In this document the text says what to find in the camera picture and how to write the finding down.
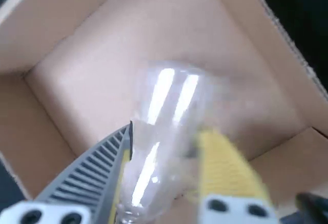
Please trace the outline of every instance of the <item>yellow foam pad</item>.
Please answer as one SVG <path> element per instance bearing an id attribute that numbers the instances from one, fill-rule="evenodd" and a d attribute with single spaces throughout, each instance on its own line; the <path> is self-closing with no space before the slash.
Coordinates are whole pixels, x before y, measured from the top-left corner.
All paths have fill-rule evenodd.
<path id="1" fill-rule="evenodd" d="M 200 198 L 219 194 L 271 202 L 260 177 L 226 137 L 214 130 L 203 130 L 199 148 Z"/>

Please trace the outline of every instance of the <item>cardboard box wall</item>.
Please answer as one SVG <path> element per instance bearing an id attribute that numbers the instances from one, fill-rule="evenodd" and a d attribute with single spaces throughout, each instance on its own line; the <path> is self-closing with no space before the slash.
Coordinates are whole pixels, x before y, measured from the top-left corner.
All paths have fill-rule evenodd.
<path id="1" fill-rule="evenodd" d="M 299 191 L 328 196 L 324 92 L 262 0 L 7 0 L 0 57 L 11 111 L 0 150 L 32 197 L 129 121 L 135 80 L 159 60 L 218 76 L 207 123 L 251 161 L 280 215 Z"/>

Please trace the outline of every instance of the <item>screw hole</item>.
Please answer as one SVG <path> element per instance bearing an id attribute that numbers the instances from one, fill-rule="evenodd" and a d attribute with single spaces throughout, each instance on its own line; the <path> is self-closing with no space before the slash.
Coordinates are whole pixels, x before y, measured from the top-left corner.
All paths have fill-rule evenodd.
<path id="1" fill-rule="evenodd" d="M 41 216 L 42 213 L 40 210 L 31 210 L 22 217 L 20 224 L 36 224 Z"/>
<path id="2" fill-rule="evenodd" d="M 259 205 L 249 205 L 248 213 L 250 213 L 251 215 L 258 216 L 258 217 L 267 217 L 268 216 L 267 211 Z"/>
<path id="3" fill-rule="evenodd" d="M 82 217 L 77 213 L 67 214 L 61 221 L 61 224 L 80 224 Z"/>
<path id="4" fill-rule="evenodd" d="M 208 208 L 210 210 L 219 211 L 219 212 L 226 212 L 228 211 L 228 206 L 221 200 L 210 200 L 208 203 Z"/>

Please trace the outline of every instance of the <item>plastic bottle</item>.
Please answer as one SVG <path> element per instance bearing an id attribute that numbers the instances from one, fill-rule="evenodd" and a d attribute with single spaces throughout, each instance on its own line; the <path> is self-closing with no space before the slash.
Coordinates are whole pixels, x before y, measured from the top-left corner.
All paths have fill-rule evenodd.
<path id="1" fill-rule="evenodd" d="M 211 92 L 211 77 L 190 65 L 161 63 L 148 70 L 133 119 L 133 157 L 124 172 L 117 223 L 148 223 L 182 192 L 181 161 Z"/>

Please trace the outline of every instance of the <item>cardboard box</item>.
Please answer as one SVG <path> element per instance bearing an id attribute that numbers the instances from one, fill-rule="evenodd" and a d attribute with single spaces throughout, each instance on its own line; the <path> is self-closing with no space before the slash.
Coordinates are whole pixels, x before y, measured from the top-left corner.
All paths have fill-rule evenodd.
<path id="1" fill-rule="evenodd" d="M 207 123 L 281 216 L 299 191 L 328 197 L 327 95 L 263 0 L 7 0 L 0 56 L 0 150 L 31 197 L 129 122 L 135 80 L 160 60 L 218 77 Z"/>

